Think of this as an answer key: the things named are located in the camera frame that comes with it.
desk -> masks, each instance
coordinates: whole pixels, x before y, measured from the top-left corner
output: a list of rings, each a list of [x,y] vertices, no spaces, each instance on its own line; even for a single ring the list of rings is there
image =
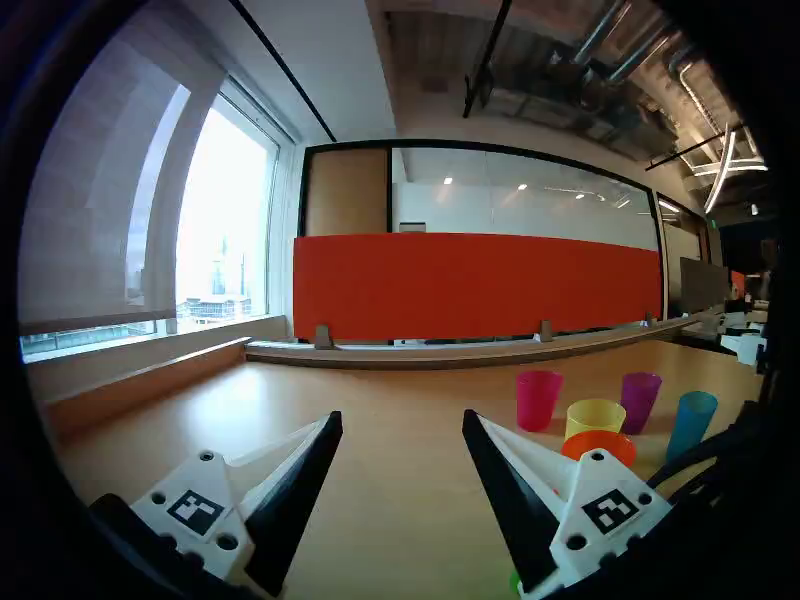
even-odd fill
[[[651,419],[634,438],[642,478],[663,461],[681,394],[717,396],[709,428],[716,433],[756,398],[761,379],[733,356],[660,341],[533,367],[565,376],[551,428],[526,434],[552,449],[561,446],[572,402],[618,398],[627,372],[663,377]],[[474,408],[516,429],[515,376],[530,368],[386,372],[245,363],[84,435],[61,459],[87,502],[105,492],[130,502],[201,448],[234,457],[340,409],[344,436],[285,598],[512,598],[511,559],[461,419]]]

purple cup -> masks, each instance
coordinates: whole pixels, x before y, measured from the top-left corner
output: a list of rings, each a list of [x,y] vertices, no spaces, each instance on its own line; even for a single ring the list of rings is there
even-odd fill
[[[628,373],[622,378],[622,408],[627,413],[622,433],[637,435],[644,429],[661,387],[661,377],[653,373]]]
[[[564,383],[552,371],[527,371],[517,375],[517,424],[525,431],[546,429]]]

plastic cup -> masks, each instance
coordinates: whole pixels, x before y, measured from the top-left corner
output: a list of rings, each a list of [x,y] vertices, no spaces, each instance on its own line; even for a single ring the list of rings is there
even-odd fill
[[[700,443],[716,410],[717,399],[707,392],[689,392],[681,396],[675,428],[667,446],[667,461]]]
[[[527,371],[517,375],[517,424],[525,431],[546,429],[564,384],[552,371]]]
[[[561,454],[573,460],[580,460],[586,452],[602,448],[608,450],[619,462],[630,468],[636,460],[636,446],[631,439],[621,433],[593,429],[569,438],[561,447]]]
[[[642,432],[661,387],[661,377],[653,373],[628,373],[622,378],[622,407],[627,416],[622,433],[636,435]]]
[[[616,402],[590,398],[576,402],[567,409],[567,431],[564,439],[582,431],[602,429],[619,433],[625,421],[625,409]]]

orange cup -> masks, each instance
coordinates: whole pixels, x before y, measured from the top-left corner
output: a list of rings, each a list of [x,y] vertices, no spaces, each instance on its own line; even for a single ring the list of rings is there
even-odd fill
[[[585,452],[602,448],[608,450],[619,462],[630,468],[636,460],[636,446],[629,437],[614,431],[592,429],[576,433],[561,447],[561,454],[579,460]]]

wooden ledge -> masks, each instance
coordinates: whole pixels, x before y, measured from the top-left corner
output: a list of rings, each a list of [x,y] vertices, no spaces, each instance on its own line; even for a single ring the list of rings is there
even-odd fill
[[[53,432],[66,441],[102,421],[242,362],[245,344],[251,339],[242,337],[192,352],[54,400],[46,406]]]
[[[488,365],[523,364],[597,352],[648,339],[670,339],[706,314],[670,319],[653,327],[624,327],[611,331],[556,337],[552,342],[514,340],[436,346],[338,346],[318,350],[311,344],[254,341],[246,359],[276,364],[329,369],[428,370],[463,369]]]

